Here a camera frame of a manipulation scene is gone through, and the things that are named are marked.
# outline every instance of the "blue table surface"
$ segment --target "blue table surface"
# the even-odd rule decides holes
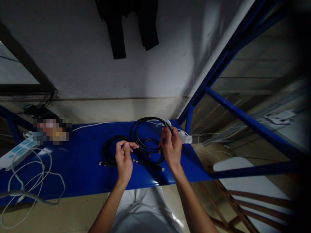
[[[181,128],[177,120],[171,120],[173,126]],[[85,127],[73,132],[70,141],[66,141],[63,145],[47,145],[40,148],[47,148],[52,155],[51,172],[60,173],[64,179],[66,190],[63,197],[82,196],[89,194],[98,194],[110,192],[115,185],[118,176],[117,167],[99,166],[101,161],[102,147],[107,140],[115,135],[124,135],[130,138],[130,128],[134,122],[117,122],[105,123],[97,126]],[[73,125],[73,129],[83,125]],[[140,139],[155,138],[160,140],[162,127],[151,123],[143,123],[138,128],[138,136]],[[111,154],[115,153],[115,143],[109,149]],[[138,159],[136,152],[131,154],[133,159]],[[151,154],[151,157],[157,160],[159,154]],[[41,159],[47,170],[50,165],[50,157],[48,154],[41,155]],[[32,153],[16,170],[22,165],[31,161],[37,161],[38,158]],[[193,150],[191,144],[183,144],[181,154],[181,165],[190,182],[198,182],[211,180],[207,172],[203,168],[198,156]],[[133,165],[133,173],[127,189],[147,188],[157,185],[174,184],[174,177],[168,167],[166,161],[161,165],[165,170],[158,171],[150,167],[142,166],[137,163]],[[33,163],[20,170],[19,177],[24,184],[30,181],[35,175],[42,172],[42,167],[38,163]],[[0,170],[0,192],[7,191],[9,178],[12,171]],[[26,187],[28,190],[34,183],[30,183]],[[20,183],[16,178],[12,179],[11,189],[20,189]],[[38,193],[39,187],[33,190]],[[48,175],[43,183],[40,196],[47,199],[58,198],[63,191],[63,185],[59,176]],[[12,197],[0,199],[0,205],[6,205]],[[33,201],[25,198],[24,203]]]

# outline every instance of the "white wall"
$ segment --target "white wall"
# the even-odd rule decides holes
[[[122,19],[127,58],[120,60],[93,0],[2,0],[0,15],[61,98],[182,97],[253,2],[159,0],[159,45],[149,51],[131,12]]]
[[[53,101],[49,109],[60,118],[70,119],[74,124],[109,121],[132,121],[142,117],[155,116],[175,119],[180,112],[180,103],[187,98],[119,99]],[[38,102],[2,102],[3,107],[14,113],[22,111],[24,105]],[[19,115],[33,122],[31,117]]]
[[[39,84],[1,41],[0,56],[0,84]]]

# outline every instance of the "wrist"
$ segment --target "wrist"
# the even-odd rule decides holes
[[[120,178],[117,179],[117,182],[116,182],[116,185],[115,187],[121,191],[125,191],[127,185],[128,185],[129,182],[125,181],[125,180],[122,180]]]
[[[175,179],[185,175],[184,169],[182,168],[180,164],[178,166],[170,167],[170,170]]]

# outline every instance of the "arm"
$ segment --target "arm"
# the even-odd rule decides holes
[[[95,222],[88,231],[89,233],[110,232],[120,200],[132,175],[133,161],[131,152],[133,152],[133,148],[135,149],[138,147],[139,146],[135,142],[117,142],[116,162],[118,167],[118,180],[104,206],[100,210]]]
[[[175,178],[178,193],[184,209],[187,224],[191,233],[218,233],[209,215],[193,191],[180,164],[182,139],[175,127],[173,136],[168,127],[163,128],[160,145],[164,149],[164,157]]]

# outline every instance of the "person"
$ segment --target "person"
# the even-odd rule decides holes
[[[162,129],[159,148],[163,148],[174,176],[189,230],[191,233],[218,232],[185,176],[180,163],[182,139],[177,129],[172,129],[173,136],[168,127]],[[135,142],[117,142],[118,179],[89,233],[182,233],[165,204],[160,186],[125,191],[133,171],[131,152],[138,147]]]

